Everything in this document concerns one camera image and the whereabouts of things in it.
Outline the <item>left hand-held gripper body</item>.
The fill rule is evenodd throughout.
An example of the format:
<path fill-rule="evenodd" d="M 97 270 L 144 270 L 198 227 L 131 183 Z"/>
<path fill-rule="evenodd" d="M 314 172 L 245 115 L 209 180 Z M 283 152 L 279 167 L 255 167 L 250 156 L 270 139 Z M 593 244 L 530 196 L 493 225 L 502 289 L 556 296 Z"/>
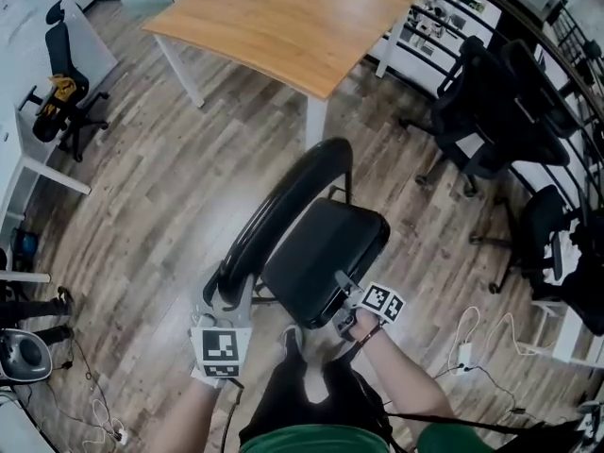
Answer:
<path fill-rule="evenodd" d="M 196 367 L 204 378 L 237 379 L 244 366 L 252 327 L 233 326 L 202 314 L 190 329 Z"/>

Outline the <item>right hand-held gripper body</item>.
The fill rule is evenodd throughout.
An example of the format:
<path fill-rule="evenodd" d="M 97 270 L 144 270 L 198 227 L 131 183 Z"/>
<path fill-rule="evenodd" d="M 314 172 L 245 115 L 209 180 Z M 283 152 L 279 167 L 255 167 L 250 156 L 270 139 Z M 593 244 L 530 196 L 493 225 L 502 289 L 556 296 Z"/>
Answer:
<path fill-rule="evenodd" d="M 359 301 L 348 301 L 346 294 L 340 309 L 332 318 L 336 333 L 345 340 L 351 341 L 349 330 L 357 323 L 356 310 L 372 312 L 381 324 L 394 324 L 406 305 L 405 300 L 393 289 L 371 282 Z"/>

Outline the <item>person's left forearm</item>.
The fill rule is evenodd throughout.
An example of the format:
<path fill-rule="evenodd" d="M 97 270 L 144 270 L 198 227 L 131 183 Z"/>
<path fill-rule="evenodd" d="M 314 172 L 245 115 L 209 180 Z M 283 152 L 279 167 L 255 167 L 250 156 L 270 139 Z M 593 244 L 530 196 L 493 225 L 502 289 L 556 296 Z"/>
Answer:
<path fill-rule="evenodd" d="M 192 378 L 157 428 L 145 453 L 204 453 L 222 382 Z"/>

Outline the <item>person's right forearm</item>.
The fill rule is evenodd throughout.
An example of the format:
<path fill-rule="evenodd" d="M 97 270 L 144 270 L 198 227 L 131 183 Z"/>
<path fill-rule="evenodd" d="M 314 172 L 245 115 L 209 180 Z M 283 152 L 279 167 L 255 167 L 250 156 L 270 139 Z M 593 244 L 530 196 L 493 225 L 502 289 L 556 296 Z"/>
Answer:
<path fill-rule="evenodd" d="M 378 317 L 368 310 L 356 309 L 356 319 L 350 334 L 361 345 L 396 410 L 452 418 L 454 413 L 443 389 L 398 347 Z"/>

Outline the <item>black office chair with headrest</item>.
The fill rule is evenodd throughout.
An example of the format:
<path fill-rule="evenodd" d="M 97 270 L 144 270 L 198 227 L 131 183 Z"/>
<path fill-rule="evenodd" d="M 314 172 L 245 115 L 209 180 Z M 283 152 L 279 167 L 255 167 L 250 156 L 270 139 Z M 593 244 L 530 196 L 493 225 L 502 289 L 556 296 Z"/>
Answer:
<path fill-rule="evenodd" d="M 464 193 L 478 193 L 476 179 L 494 179 L 519 160 L 540 162 L 543 157 L 537 127 L 518 104 L 519 86 L 501 58 L 477 37 L 464 40 L 449 74 L 430 108 L 430 126 L 441 156 L 428 172 L 415 177 L 431 187 L 452 162 L 467 175 Z"/>

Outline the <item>black mesh office chair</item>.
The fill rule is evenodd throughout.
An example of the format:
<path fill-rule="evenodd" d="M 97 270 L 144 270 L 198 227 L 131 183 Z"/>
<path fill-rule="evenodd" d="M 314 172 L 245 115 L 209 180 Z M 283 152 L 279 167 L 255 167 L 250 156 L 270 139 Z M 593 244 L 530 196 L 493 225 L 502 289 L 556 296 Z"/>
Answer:
<path fill-rule="evenodd" d="M 61 7 L 61 2 L 57 2 L 48 10 L 45 21 L 50 26 L 45 33 L 45 43 L 51 64 L 51 76 L 60 74 L 72 78 L 77 85 L 77 92 L 67 103 L 64 103 L 52 95 L 56 89 L 52 84 L 51 90 L 44 97 L 39 97 L 36 89 L 31 88 L 18 109 L 22 109 L 29 102 L 35 104 L 37 109 L 33 125 L 34 136 L 43 143 L 50 143 L 56 137 L 60 137 L 59 149 L 70 153 L 75 161 L 81 162 L 83 156 L 80 148 L 80 131 L 86 126 L 98 126 L 101 129 L 109 127 L 108 122 L 89 117 L 95 103 L 100 99 L 107 100 L 109 94 L 98 92 L 88 104 L 83 107 L 79 105 L 80 101 L 88 95 L 90 81 L 73 64 L 69 30 L 65 24 L 65 10 Z M 42 113 L 48 103 L 58 107 L 58 112 L 53 116 L 45 116 Z"/>

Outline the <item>grey shoe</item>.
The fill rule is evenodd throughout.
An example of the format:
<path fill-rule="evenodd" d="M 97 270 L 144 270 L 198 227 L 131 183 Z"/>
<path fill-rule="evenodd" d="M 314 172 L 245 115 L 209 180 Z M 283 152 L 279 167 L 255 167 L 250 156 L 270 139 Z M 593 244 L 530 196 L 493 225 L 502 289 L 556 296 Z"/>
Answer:
<path fill-rule="evenodd" d="M 283 359 L 302 358 L 304 351 L 304 330 L 297 324 L 289 324 L 281 334 Z"/>

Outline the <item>black trousers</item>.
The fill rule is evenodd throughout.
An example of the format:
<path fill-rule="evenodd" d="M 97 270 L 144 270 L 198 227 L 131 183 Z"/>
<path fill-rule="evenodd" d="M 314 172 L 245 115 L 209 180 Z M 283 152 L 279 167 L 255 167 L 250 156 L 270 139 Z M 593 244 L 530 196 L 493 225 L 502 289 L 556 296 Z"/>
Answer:
<path fill-rule="evenodd" d="M 249 424 L 240 431 L 242 444 L 278 429 L 328 425 L 361 428 L 390 444 L 392 427 L 379 394 L 351 367 L 352 346 L 334 361 L 320 368 L 327 397 L 312 403 L 304 384 L 308 365 L 302 358 L 282 360 L 275 368 Z"/>

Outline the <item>white power adapter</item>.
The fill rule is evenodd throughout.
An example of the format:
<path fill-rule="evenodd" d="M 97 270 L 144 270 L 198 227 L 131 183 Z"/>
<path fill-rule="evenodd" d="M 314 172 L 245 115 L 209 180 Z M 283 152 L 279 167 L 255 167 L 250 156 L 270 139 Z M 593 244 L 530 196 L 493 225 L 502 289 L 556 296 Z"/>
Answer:
<path fill-rule="evenodd" d="M 462 376 L 472 369 L 472 344 L 465 342 L 459 345 L 457 355 L 457 365 L 454 373 L 457 376 Z"/>

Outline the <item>green shirt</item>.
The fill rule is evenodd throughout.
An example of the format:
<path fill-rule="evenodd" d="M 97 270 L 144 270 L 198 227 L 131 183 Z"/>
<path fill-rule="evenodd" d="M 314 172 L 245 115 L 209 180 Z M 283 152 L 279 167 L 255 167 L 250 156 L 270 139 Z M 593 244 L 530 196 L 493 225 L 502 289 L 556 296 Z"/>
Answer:
<path fill-rule="evenodd" d="M 417 453 L 494 453 L 468 426 L 430 424 L 416 441 Z M 391 453 L 390 445 L 361 428 L 304 425 L 275 430 L 241 445 L 239 453 Z"/>

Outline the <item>blue bin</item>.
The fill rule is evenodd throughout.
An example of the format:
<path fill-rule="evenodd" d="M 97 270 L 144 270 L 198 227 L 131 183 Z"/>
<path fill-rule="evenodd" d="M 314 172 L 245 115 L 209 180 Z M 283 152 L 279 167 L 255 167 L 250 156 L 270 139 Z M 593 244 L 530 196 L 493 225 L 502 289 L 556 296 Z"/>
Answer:
<path fill-rule="evenodd" d="M 10 247 L 14 256 L 22 260 L 33 260 L 38 251 L 39 236 L 21 228 L 14 228 Z"/>

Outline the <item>grey round device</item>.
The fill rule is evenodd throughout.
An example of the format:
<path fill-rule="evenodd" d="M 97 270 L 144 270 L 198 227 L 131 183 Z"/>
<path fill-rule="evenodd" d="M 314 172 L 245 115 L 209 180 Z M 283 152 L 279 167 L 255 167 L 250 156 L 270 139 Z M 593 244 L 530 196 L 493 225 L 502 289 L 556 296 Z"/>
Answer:
<path fill-rule="evenodd" d="M 0 329 L 0 381 L 28 384 L 47 379 L 53 370 L 46 343 L 35 333 Z"/>

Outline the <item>white cloth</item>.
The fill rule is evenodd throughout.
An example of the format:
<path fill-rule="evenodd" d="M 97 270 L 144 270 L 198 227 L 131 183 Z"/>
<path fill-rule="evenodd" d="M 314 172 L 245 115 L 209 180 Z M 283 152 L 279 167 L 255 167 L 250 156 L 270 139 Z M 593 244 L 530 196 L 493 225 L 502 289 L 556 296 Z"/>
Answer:
<path fill-rule="evenodd" d="M 581 257 L 581 251 L 579 247 L 572 242 L 571 235 L 576 231 L 579 225 L 579 220 L 574 219 L 571 221 L 568 230 L 562 230 L 558 233 L 558 238 L 561 246 L 562 254 L 562 272 L 559 278 L 556 278 L 553 270 L 546 270 L 544 272 L 545 282 L 552 285 L 562 285 L 565 278 L 576 271 L 579 258 Z"/>

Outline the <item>white side table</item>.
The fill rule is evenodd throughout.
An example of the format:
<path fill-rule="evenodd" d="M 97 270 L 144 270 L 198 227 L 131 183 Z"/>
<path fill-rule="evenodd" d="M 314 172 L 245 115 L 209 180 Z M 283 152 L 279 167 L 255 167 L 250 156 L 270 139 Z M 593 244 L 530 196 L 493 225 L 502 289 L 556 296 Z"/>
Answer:
<path fill-rule="evenodd" d="M 537 308 L 541 317 L 531 343 L 519 343 L 525 351 L 562 361 L 604 370 L 604 336 L 592 334 L 589 349 L 585 357 L 576 357 L 575 349 L 583 328 L 579 315 L 569 306 L 559 301 L 532 300 L 532 307 Z M 559 320 L 561 326 L 553 345 L 541 345 L 545 326 L 549 319 Z"/>

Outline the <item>yellow item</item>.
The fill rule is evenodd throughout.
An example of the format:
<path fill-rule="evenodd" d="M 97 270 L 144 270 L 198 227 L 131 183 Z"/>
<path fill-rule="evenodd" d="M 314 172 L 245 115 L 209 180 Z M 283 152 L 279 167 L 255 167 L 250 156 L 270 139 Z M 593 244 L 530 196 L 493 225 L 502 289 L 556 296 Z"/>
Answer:
<path fill-rule="evenodd" d="M 52 75 L 48 78 L 51 84 L 56 87 L 52 92 L 52 95 L 59 101 L 67 103 L 70 97 L 77 92 L 76 82 L 66 75 Z M 48 103 L 43 109 L 45 116 L 53 116 L 58 112 L 58 107 L 54 104 Z"/>

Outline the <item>wooden table with white legs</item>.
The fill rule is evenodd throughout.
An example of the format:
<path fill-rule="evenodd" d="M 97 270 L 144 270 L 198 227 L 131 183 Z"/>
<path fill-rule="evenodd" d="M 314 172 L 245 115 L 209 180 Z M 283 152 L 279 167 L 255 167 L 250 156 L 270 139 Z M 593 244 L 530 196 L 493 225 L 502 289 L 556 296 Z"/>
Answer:
<path fill-rule="evenodd" d="M 174 47 L 210 51 L 288 85 L 307 98 L 305 146 L 324 136 L 331 95 L 382 39 L 383 76 L 415 0 L 176 0 L 148 20 L 198 108 L 204 98 Z"/>

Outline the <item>white desk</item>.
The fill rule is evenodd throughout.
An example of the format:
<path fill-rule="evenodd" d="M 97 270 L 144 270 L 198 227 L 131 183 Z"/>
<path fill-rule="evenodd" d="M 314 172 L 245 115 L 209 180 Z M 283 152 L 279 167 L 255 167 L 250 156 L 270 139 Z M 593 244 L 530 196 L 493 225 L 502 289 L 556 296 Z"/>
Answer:
<path fill-rule="evenodd" d="M 93 29 L 76 0 L 0 0 L 0 247 L 9 249 L 12 230 L 25 219 L 37 181 L 55 180 L 62 189 L 88 192 L 89 186 L 51 169 L 48 161 L 59 142 L 33 134 L 36 105 L 30 91 L 51 89 L 45 16 L 56 3 L 65 11 L 72 61 L 96 91 L 115 68 L 116 58 Z"/>

